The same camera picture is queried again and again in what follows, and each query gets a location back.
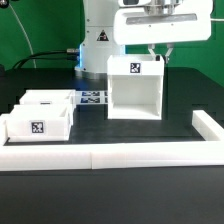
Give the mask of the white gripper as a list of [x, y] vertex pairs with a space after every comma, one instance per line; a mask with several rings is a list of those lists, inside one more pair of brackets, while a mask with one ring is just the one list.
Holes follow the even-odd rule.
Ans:
[[118, 0], [114, 39], [119, 45], [167, 44], [165, 62], [177, 42], [204, 41], [211, 36], [213, 0]]

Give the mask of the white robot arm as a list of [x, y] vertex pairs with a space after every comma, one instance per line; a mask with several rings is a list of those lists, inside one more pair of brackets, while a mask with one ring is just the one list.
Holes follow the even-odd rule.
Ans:
[[127, 45], [152, 49], [211, 36], [214, 0], [83, 0], [85, 35], [79, 46], [76, 74], [92, 79], [106, 75], [109, 56]]

